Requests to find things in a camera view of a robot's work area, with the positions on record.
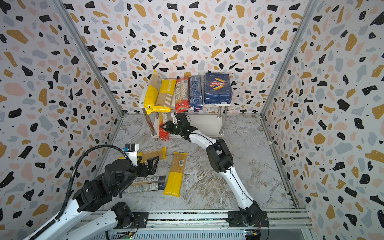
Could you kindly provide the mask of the blue Barilla spaghetti box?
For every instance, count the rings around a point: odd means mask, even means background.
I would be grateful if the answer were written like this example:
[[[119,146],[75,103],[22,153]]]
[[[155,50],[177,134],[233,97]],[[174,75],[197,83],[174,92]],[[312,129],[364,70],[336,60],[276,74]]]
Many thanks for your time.
[[[191,76],[189,79],[189,105],[192,111],[203,109],[203,93],[200,76]]]

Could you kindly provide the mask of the blue Barilla penne box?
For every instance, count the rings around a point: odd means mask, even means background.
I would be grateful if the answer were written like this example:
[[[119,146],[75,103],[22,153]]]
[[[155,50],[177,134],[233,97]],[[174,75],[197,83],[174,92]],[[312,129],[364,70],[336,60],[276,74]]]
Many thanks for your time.
[[[232,101],[233,91],[229,74],[205,73],[204,103],[207,105],[224,104]]]

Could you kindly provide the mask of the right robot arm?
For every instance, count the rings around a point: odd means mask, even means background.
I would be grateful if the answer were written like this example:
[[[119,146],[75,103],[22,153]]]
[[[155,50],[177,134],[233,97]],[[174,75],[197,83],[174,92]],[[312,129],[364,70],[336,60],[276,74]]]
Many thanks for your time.
[[[189,117],[184,113],[176,114],[176,120],[176,123],[168,121],[162,124],[161,129],[172,135],[181,136],[206,150],[211,167],[226,180],[232,190],[242,222],[251,227],[260,223],[261,218],[266,220],[267,214],[263,213],[240,180],[234,166],[234,158],[225,141],[223,139],[215,140],[201,133],[196,127],[191,126]]]

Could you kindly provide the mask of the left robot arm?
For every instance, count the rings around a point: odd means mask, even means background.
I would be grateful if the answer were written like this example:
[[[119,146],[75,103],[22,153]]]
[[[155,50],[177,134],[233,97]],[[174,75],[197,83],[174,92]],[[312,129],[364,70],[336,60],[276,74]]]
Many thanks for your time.
[[[92,223],[74,230],[82,219],[111,202],[138,177],[154,175],[159,158],[132,162],[129,158],[115,160],[105,166],[105,171],[95,180],[87,182],[71,199],[65,201],[59,213],[27,238],[29,240],[88,239],[115,227],[126,227],[133,222],[133,213],[125,202],[115,204],[111,210]]]

